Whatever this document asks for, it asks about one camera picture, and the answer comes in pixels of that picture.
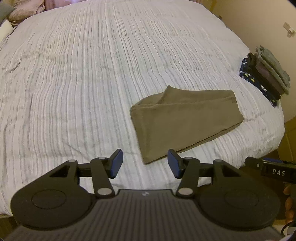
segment black cable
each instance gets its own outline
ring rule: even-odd
[[[293,223],[293,222],[289,222],[289,223],[287,223],[285,226],[283,226],[283,228],[281,229],[281,234],[282,234],[282,235],[284,235],[284,231],[285,231],[285,229],[286,229],[291,223]]]

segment black folded garment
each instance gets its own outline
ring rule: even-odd
[[[256,69],[256,57],[252,54],[248,54],[247,58],[247,72],[254,76],[257,81],[265,88],[267,89],[275,98],[276,100],[279,100],[281,98],[281,94],[274,88],[274,86],[266,79],[264,78]]]

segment striped bedspread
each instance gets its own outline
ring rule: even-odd
[[[244,122],[181,154],[239,167],[276,149],[273,108],[239,77],[244,43],[202,5],[185,0],[89,0],[37,14],[0,44],[0,213],[13,194],[68,159],[124,152],[115,188],[172,188],[166,158],[144,165],[130,118],[168,85],[233,90]],[[81,186],[92,190],[88,178]]]

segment green folded garment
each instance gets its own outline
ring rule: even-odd
[[[256,49],[256,57],[268,69],[268,71],[275,77],[286,94],[289,94],[290,76],[282,69],[278,60],[274,57],[272,52],[264,47]]]
[[[243,122],[233,91],[187,91],[168,86],[131,108],[144,163],[169,149],[183,152],[211,141]]]

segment pillow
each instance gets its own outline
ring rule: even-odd
[[[10,34],[13,31],[13,27],[10,22],[5,19],[0,25],[0,42],[6,37],[6,35]]]
[[[15,10],[9,15],[8,20],[13,25],[18,25],[26,18],[44,11],[44,0],[22,0],[14,6]]]
[[[8,3],[0,1],[0,24],[14,10]]]

